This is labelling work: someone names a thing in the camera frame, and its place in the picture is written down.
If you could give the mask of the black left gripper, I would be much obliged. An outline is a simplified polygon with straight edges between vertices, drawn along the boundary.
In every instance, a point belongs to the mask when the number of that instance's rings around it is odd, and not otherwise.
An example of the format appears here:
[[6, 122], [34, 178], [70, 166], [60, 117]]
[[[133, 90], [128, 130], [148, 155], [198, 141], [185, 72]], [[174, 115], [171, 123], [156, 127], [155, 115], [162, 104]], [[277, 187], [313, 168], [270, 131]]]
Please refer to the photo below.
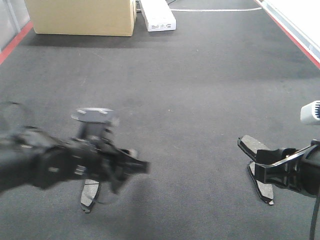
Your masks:
[[91, 179], [110, 182], [110, 190], [119, 189], [137, 174], [148, 174], [150, 163], [130, 157], [117, 148], [116, 154], [98, 150], [86, 141], [71, 140], [56, 144], [36, 157], [32, 185], [48, 189], [59, 182]]

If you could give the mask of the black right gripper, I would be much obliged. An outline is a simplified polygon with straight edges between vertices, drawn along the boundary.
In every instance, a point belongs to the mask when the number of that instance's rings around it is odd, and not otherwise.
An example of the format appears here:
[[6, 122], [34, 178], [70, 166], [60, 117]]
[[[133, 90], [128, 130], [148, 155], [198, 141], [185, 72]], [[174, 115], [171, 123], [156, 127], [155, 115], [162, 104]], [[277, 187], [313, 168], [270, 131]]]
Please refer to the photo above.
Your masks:
[[[287, 163], [273, 165], [288, 156], [297, 155], [297, 171]], [[273, 184], [315, 198], [320, 189], [320, 141], [312, 140], [304, 149], [259, 149], [256, 154], [254, 177], [264, 184]]]

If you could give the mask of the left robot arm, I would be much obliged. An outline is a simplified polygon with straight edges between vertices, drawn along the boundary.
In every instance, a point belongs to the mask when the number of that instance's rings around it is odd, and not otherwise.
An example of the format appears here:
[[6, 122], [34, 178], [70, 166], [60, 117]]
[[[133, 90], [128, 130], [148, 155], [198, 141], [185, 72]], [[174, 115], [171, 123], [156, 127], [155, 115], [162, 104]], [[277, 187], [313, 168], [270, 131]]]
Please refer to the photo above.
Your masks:
[[58, 139], [42, 129], [23, 125], [0, 136], [0, 190], [22, 185], [43, 190], [71, 180], [108, 182], [113, 193], [135, 174], [146, 174], [151, 164], [131, 149], [115, 146], [111, 127], [114, 110], [80, 107], [72, 118], [81, 123], [76, 137]]

